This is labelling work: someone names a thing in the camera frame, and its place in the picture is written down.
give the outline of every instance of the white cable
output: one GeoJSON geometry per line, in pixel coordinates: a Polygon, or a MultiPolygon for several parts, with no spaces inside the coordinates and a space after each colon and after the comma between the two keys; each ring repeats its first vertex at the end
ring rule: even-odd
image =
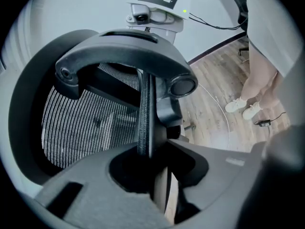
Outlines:
{"type": "Polygon", "coordinates": [[[213,96],[209,93],[209,91],[206,90],[206,88],[205,88],[204,86],[202,86],[200,83],[199,83],[199,85],[200,85],[200,86],[210,95],[210,97],[217,103],[218,107],[220,108],[221,112],[223,113],[223,115],[224,115],[224,117],[225,117],[225,119],[226,119],[226,121],[227,121],[227,124],[228,124],[228,135],[229,135],[229,138],[228,138],[229,140],[228,140],[227,149],[229,149],[229,147],[230,147],[230,142],[231,142],[231,136],[230,136],[229,121],[228,121],[228,119],[227,119],[227,116],[225,116],[225,113],[224,113],[223,109],[221,108],[221,106],[219,105],[219,103],[216,101],[216,99],[213,98],[213,96]]]}

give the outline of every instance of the black baseboard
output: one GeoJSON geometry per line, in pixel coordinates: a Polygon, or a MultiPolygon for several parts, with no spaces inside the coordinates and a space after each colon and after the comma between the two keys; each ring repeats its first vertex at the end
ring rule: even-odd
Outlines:
{"type": "Polygon", "coordinates": [[[245,31],[242,32],[242,33],[239,33],[239,34],[237,34],[237,35],[235,35],[235,36],[233,36],[233,37],[231,37],[231,38],[229,38],[229,39],[227,39],[227,40],[225,40],[225,41],[223,41],[223,42],[221,42],[221,43],[215,45],[214,47],[208,49],[207,51],[205,51],[205,52],[199,54],[199,55],[196,56],[195,58],[191,59],[188,63],[189,63],[189,64],[195,63],[196,61],[200,60],[200,59],[203,58],[204,56],[207,56],[208,54],[214,52],[215,50],[217,50],[217,49],[219,49],[219,48],[221,48],[221,47],[223,47],[223,46],[225,46],[225,45],[227,45],[227,44],[229,44],[229,43],[231,43],[231,42],[234,42],[234,41],[237,40],[237,39],[240,39],[240,38],[244,37],[246,34],[247,34],[247,33],[246,33],[245,31]]]}

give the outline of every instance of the white wall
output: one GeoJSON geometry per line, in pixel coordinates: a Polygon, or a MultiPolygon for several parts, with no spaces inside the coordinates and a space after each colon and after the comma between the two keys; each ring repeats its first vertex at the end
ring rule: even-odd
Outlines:
{"type": "MultiPolygon", "coordinates": [[[[34,0],[31,21],[32,52],[54,38],[77,29],[103,32],[126,28],[130,13],[126,0],[34,0]]],[[[237,25],[238,7],[234,0],[192,0],[191,12],[210,24],[237,25]]],[[[185,21],[183,32],[177,34],[175,46],[187,61],[216,44],[242,32],[222,31],[194,21],[185,21]]]]}

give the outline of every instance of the person's leg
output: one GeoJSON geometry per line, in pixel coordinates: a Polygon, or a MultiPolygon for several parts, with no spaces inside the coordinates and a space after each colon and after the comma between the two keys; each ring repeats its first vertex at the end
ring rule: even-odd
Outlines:
{"type": "Polygon", "coordinates": [[[283,81],[283,77],[278,72],[272,82],[271,87],[269,87],[265,91],[261,101],[259,102],[259,105],[262,109],[268,109],[268,108],[275,107],[279,103],[279,100],[275,94],[275,89],[282,81],[283,81]]]}
{"type": "Polygon", "coordinates": [[[244,108],[247,100],[257,96],[275,76],[277,69],[255,47],[249,43],[250,76],[243,86],[241,97],[228,103],[225,107],[229,113],[244,108]]]}

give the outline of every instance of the floor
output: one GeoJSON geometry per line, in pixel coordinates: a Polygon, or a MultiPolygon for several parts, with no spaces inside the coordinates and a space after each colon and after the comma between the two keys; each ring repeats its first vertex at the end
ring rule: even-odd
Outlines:
{"type": "MultiPolygon", "coordinates": [[[[249,53],[238,49],[248,46],[247,38],[238,39],[191,65],[199,83],[214,97],[224,110],[225,105],[240,96],[243,84],[249,76],[249,53]]],[[[184,127],[190,143],[219,149],[250,152],[253,144],[268,140],[269,136],[286,129],[290,123],[286,114],[273,121],[271,126],[254,125],[257,120],[275,119],[284,109],[278,104],[273,109],[260,111],[251,121],[242,118],[242,111],[229,114],[225,112],[230,128],[228,145],[228,124],[221,109],[211,96],[201,87],[191,95],[180,99],[184,127]]]]}

